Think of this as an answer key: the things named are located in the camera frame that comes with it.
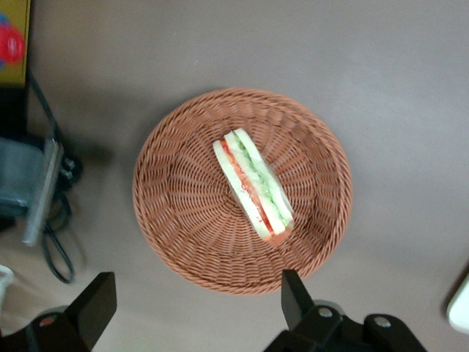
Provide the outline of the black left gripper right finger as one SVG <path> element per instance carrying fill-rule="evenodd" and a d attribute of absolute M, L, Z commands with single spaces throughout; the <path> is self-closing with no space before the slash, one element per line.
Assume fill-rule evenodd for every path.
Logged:
<path fill-rule="evenodd" d="M 282 271 L 281 308 L 288 330 L 282 351 L 347 351 L 340 339 L 344 310 L 336 303 L 313 300 L 298 273 Z"/>

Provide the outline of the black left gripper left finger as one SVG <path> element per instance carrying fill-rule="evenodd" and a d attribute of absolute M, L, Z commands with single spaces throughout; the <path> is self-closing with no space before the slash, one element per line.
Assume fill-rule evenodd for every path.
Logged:
<path fill-rule="evenodd" d="M 117 310 L 115 274 L 101 272 L 68 306 L 26 327 L 28 351 L 91 351 Z"/>

